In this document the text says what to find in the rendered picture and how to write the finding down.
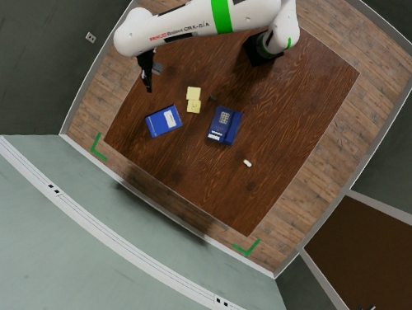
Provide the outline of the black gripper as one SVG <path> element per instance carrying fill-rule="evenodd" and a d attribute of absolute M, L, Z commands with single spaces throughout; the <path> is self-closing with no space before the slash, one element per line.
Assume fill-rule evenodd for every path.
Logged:
<path fill-rule="evenodd" d="M 141 79 L 143 80 L 144 86 L 147 86 L 147 92 L 152 93 L 152 69 L 150 69 L 150 67 L 153 65 L 153 57 L 146 60 L 137 58 L 137 60 L 138 65 L 142 68 L 143 75 L 141 76 Z"/>

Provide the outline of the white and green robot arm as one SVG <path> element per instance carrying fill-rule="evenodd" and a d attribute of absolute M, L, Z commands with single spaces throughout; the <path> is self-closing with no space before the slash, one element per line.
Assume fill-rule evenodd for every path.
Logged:
<path fill-rule="evenodd" d="M 266 26 L 255 43 L 262 58 L 293 47 L 300 34 L 295 0 L 193 0 L 156 16 L 138 7 L 115 32 L 114 44 L 124 57 L 146 60 L 156 47 L 178 40 Z"/>

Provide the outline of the blue notebook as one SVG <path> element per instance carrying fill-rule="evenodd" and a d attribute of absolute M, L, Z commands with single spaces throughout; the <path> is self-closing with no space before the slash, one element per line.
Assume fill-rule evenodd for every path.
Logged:
<path fill-rule="evenodd" d="M 182 126 L 175 104 L 144 116 L 152 137 Z"/>

